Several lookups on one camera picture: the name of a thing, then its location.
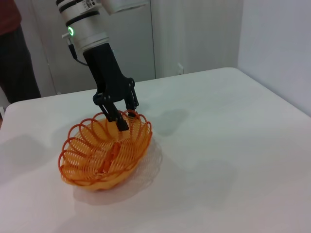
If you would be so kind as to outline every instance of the wall outlet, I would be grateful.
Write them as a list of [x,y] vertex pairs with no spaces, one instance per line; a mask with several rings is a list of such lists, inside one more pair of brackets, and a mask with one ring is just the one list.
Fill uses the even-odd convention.
[[182,74],[184,74],[184,67],[180,63],[177,63],[177,75]]

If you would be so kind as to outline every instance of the black cable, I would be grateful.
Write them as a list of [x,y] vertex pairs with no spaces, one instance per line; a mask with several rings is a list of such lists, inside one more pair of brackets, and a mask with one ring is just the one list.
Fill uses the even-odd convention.
[[81,62],[80,60],[78,60],[78,59],[75,59],[78,63],[80,63],[80,64],[82,64],[82,65],[85,65],[85,66],[88,66],[88,64],[87,63],[84,63],[84,62]]

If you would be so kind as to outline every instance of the cabinet door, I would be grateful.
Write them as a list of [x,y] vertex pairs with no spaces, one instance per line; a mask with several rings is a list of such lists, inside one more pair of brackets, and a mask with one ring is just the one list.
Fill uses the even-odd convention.
[[[55,1],[32,2],[57,92],[70,93],[96,88],[88,67],[73,60],[66,40],[61,38],[67,28]],[[104,9],[100,11],[103,27],[108,32],[110,45],[123,74],[136,82],[154,79],[150,5],[112,16]]]

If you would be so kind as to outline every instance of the white table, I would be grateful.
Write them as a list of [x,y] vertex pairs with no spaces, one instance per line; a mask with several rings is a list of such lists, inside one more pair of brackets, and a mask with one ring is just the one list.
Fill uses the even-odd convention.
[[[0,233],[310,233],[311,118],[233,68],[137,83],[154,137],[123,185],[60,179],[94,90],[11,105],[0,131]],[[124,109],[124,103],[117,107]]]

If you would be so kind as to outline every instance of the red shirt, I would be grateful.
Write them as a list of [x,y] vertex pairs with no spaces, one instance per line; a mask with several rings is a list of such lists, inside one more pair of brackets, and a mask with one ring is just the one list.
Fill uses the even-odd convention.
[[0,35],[17,29],[21,16],[14,0],[0,0]]

